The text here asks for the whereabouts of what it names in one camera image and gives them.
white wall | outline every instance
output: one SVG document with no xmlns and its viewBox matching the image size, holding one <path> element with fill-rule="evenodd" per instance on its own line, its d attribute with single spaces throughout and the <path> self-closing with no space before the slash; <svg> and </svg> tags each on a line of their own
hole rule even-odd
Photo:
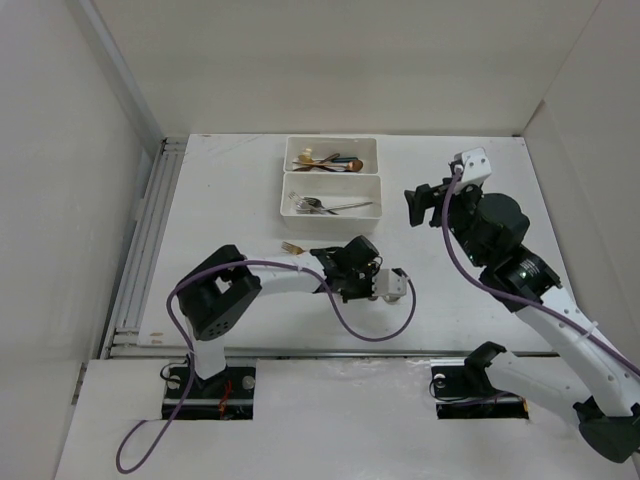
<svg viewBox="0 0 640 480">
<path fill-rule="evenodd" d="M 640 2 L 602 0 L 525 138 L 584 309 L 640 361 Z"/>
<path fill-rule="evenodd" d="M 141 142 L 64 0 L 0 0 L 0 478 L 51 478 Z"/>
<path fill-rule="evenodd" d="M 166 134 L 511 134 L 597 0 L 96 0 Z"/>
</svg>

gold fork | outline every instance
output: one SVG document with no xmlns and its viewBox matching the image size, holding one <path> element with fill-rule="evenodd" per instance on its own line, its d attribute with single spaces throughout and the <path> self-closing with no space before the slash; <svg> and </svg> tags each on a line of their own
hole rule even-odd
<svg viewBox="0 0 640 480">
<path fill-rule="evenodd" d="M 289 252 L 292 255 L 300 255 L 301 253 L 306 252 L 306 250 L 304 250 L 303 248 L 294 245 L 293 243 L 289 243 L 289 242 L 282 242 L 282 245 L 280 245 L 280 247 L 285 251 L 285 252 Z"/>
</svg>

white table surface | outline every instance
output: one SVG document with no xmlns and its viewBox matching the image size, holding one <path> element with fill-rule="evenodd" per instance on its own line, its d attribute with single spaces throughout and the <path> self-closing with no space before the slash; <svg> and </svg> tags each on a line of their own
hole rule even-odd
<svg viewBox="0 0 640 480">
<path fill-rule="evenodd" d="M 546 362 L 565 371 L 560 359 Z M 165 360 L 89 364 L 56 480 L 113 480 L 114 456 L 140 419 L 159 418 Z M 611 463 L 550 413 L 530 420 L 437 420 L 425 360 L 259 361 L 252 421 L 171 425 L 135 479 L 619 480 Z M 163 425 L 124 449 L 136 463 Z"/>
<path fill-rule="evenodd" d="M 282 253 L 283 240 L 302 247 L 343 245 L 353 234 L 287 229 L 279 214 L 286 135 L 192 135 L 176 186 L 138 342 L 183 345 L 165 311 L 169 291 L 192 268 L 225 244 L 248 255 Z M 439 184 L 456 153 L 484 147 L 493 168 L 485 191 L 514 197 L 531 219 L 525 244 L 540 254 L 568 285 L 526 145 L 511 137 L 418 137 L 376 135 L 382 178 L 383 218 L 367 235 L 387 267 L 404 268 L 418 291 L 418 308 L 400 337 L 368 344 L 339 325 L 324 295 L 258 298 L 226 335 L 227 347 L 326 351 L 470 351 L 487 340 L 514 351 L 550 347 L 493 298 L 475 290 L 453 268 L 442 231 L 411 228 L 405 189 Z M 381 336 L 406 318 L 410 299 L 398 305 L 366 300 L 342 306 L 358 331 Z"/>
</svg>

metal bolt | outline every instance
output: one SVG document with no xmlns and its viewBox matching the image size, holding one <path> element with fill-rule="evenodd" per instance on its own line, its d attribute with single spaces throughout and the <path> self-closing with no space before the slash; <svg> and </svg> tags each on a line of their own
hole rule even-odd
<svg viewBox="0 0 640 480">
<path fill-rule="evenodd" d="M 247 375 L 242 378 L 242 388 L 245 390 L 252 390 L 256 386 L 256 379 L 251 375 Z"/>
<path fill-rule="evenodd" d="M 436 373 L 433 376 L 433 384 L 436 388 L 444 388 L 446 386 L 445 380 L 447 376 L 444 373 Z"/>
<path fill-rule="evenodd" d="M 167 388 L 169 390 L 176 390 L 180 388 L 180 377 L 178 375 L 171 375 L 167 382 Z"/>
</svg>

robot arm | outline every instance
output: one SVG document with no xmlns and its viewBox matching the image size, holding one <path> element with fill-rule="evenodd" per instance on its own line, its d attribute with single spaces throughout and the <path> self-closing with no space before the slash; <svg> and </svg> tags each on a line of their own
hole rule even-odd
<svg viewBox="0 0 640 480">
<path fill-rule="evenodd" d="M 344 247 L 312 249 L 301 255 L 255 258 L 266 265 L 225 269 L 195 281 L 178 293 L 180 310 L 187 319 L 200 381 L 212 379 L 226 367 L 224 334 L 238 322 L 256 297 L 277 293 L 324 292 L 324 279 L 343 302 L 383 297 L 394 301 L 407 292 L 407 277 L 400 269 L 381 269 L 378 250 L 364 236 Z M 234 245 L 218 249 L 180 283 L 213 267 L 245 260 Z M 269 266 L 288 264 L 291 270 Z"/>
<path fill-rule="evenodd" d="M 601 455 L 625 461 L 640 447 L 638 376 L 577 308 L 558 275 L 522 245 L 529 219 L 515 200 L 483 193 L 491 174 L 484 150 L 457 155 L 450 166 L 452 176 L 442 185 L 405 192 L 411 225 L 420 225 L 433 208 L 430 225 L 448 227 L 471 263 L 484 268 L 479 281 L 465 277 L 537 331 L 576 373 L 567 379 L 540 371 L 487 342 L 465 360 L 465 376 L 488 395 L 497 389 L 528 398 L 578 427 Z"/>
</svg>

